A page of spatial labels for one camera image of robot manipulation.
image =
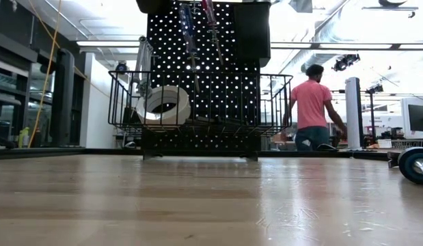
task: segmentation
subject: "pegboard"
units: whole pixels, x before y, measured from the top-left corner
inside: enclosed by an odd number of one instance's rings
[[[217,37],[223,65],[219,61],[213,34],[207,25],[201,1],[192,9],[197,57],[195,61],[200,91],[195,91],[191,60],[181,31],[180,4],[173,1],[167,15],[148,15],[148,41],[158,55],[152,64],[151,86],[179,85],[191,100],[191,118],[216,118],[255,126],[260,123],[260,66],[258,61],[241,62],[236,59],[236,34],[234,30],[234,5],[239,3],[214,3],[217,20]],[[170,150],[260,150],[258,136],[222,134],[209,128],[195,128],[191,132],[168,131],[153,133],[144,130],[143,149],[165,148]]]

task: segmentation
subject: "wheel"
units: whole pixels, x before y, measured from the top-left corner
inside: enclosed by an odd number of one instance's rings
[[[118,71],[120,74],[124,74],[128,70],[128,66],[124,63],[119,63],[117,67],[115,67],[115,71]]]
[[[423,148],[408,148],[398,157],[398,165],[404,177],[418,185],[423,185],[423,172],[418,167],[423,166]]]

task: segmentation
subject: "jeans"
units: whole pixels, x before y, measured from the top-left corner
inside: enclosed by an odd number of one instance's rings
[[[328,128],[310,126],[298,129],[295,143],[298,151],[315,151],[321,144],[329,144]]]

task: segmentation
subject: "pink t-shirt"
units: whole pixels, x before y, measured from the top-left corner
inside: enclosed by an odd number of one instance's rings
[[[313,80],[307,80],[292,90],[291,98],[298,105],[298,129],[309,126],[327,126],[324,101],[331,100],[328,87]]]

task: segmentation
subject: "roll of tape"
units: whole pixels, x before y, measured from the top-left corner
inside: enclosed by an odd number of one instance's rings
[[[158,106],[166,103],[174,103],[176,106],[163,113],[151,113]],[[154,88],[147,102],[144,97],[138,100],[137,113],[141,123],[145,124],[148,128],[162,131],[164,129],[176,128],[176,126],[162,125],[176,125],[176,120],[178,120],[178,124],[185,123],[191,113],[189,95],[182,88],[179,88],[178,98],[178,87],[176,86],[166,85]]]

